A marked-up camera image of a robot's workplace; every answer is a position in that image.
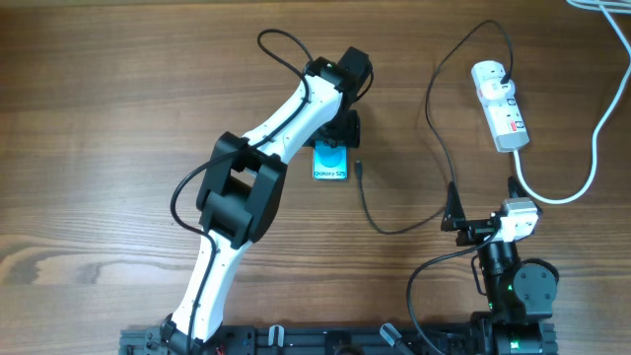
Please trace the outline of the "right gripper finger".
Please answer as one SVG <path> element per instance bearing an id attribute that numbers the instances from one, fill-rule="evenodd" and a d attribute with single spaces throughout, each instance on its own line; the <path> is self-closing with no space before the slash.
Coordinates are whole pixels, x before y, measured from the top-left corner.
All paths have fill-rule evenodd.
<path id="1" fill-rule="evenodd" d="M 456 184 L 448 184 L 447 203 L 441 223 L 442 231 L 462 230 L 466 226 L 466 218 L 459 198 Z"/>
<path id="2" fill-rule="evenodd" d="M 523 189 L 519 180 L 513 176 L 508 177 L 508 192 L 510 198 L 527 197 L 527 192 Z"/>

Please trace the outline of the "blue Galaxy smartphone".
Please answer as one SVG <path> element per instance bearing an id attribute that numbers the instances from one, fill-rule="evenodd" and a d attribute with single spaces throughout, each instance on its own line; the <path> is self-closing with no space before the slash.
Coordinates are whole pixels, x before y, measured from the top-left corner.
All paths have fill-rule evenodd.
<path id="1" fill-rule="evenodd" d="M 316 180 L 346 180 L 348 178 L 347 148 L 335 148 L 316 141 L 313 159 L 313 178 Z"/>

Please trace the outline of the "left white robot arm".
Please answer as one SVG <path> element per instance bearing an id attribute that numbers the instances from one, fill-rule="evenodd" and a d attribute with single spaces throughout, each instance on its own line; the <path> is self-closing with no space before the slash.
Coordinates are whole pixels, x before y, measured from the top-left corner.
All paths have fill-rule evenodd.
<path id="1" fill-rule="evenodd" d="M 172 198 L 178 199 L 193 178 L 203 177 L 196 199 L 201 215 L 192 229 L 199 254 L 182 302 L 161 326 L 174 354 L 202 353 L 219 330 L 238 265 L 272 224 L 294 155 L 318 143 L 360 144 L 361 120 L 352 105 L 374 79 L 368 54 L 349 47 L 337 62 L 319 57 L 299 79 L 295 93 L 267 120 L 242 136 L 221 135 L 209 160 L 175 188 Z"/>

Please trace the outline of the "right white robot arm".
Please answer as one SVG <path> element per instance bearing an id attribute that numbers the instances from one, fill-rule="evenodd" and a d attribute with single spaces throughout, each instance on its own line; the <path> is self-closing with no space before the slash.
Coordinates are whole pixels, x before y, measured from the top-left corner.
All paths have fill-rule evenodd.
<path id="1" fill-rule="evenodd" d="M 559 347 L 552 323 L 560 274 L 540 258 L 522 259 L 518 242 L 530 237 L 542 211 L 516 180 L 508 181 L 509 197 L 486 219 L 468 219 L 450 182 L 441 229 L 456 232 L 459 247 L 472 247 L 478 292 L 489 310 L 477 312 L 465 336 L 472 354 L 549 355 Z"/>

